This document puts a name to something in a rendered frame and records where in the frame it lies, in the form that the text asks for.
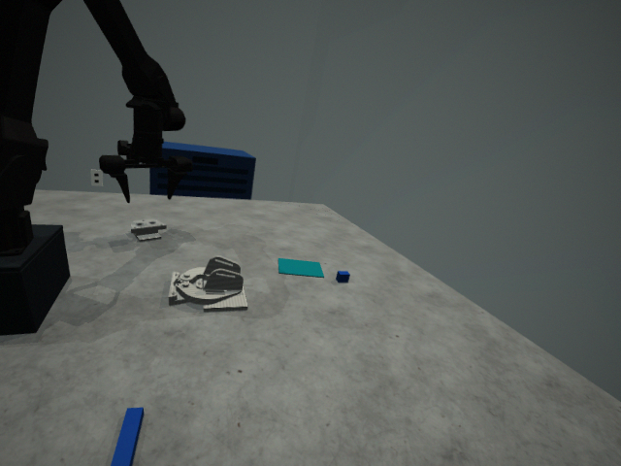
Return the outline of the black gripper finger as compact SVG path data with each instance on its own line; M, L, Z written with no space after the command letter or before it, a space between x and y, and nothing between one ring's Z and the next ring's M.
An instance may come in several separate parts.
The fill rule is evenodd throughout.
M187 175L187 172L176 172L175 173L174 171L170 170L170 168L167 168L167 169L168 169L167 196L168 196L168 199L171 199L180 180L182 179L183 176Z
M116 178L118 181L118 184L120 185L121 189L122 189L122 193L125 196L125 200L127 203L130 203L130 194L129 194L129 188L128 188L128 178L127 175L125 174L119 174L119 175L112 175L109 174L111 176L111 178Z

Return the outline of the blue flat bar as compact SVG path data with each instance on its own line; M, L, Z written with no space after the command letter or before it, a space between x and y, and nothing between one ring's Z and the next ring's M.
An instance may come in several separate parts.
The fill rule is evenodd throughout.
M144 417L144 408L127 408L111 466L132 466Z

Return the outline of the small blue cube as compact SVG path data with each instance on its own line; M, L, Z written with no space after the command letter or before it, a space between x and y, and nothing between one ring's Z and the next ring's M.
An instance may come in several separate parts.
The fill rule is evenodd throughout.
M336 280L338 283L348 283L350 274L347 271L338 271Z

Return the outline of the teal flat rectangular plate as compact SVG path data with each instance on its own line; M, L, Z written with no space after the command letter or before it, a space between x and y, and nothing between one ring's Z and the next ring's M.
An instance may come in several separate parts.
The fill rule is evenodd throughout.
M285 275L324 278L319 262L294 259L279 258L278 273Z

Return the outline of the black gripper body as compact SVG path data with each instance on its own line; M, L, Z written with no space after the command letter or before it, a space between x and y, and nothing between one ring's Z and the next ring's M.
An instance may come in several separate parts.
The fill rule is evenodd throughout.
M162 133L147 133L134 130L134 159L126 159L119 155L101 155L100 169L105 174L124 174L131 168L170 168L176 172L192 172L193 164L190 159L178 155L169 156L168 160L162 157ZM140 164L139 164L140 163ZM143 164L142 164L143 163Z

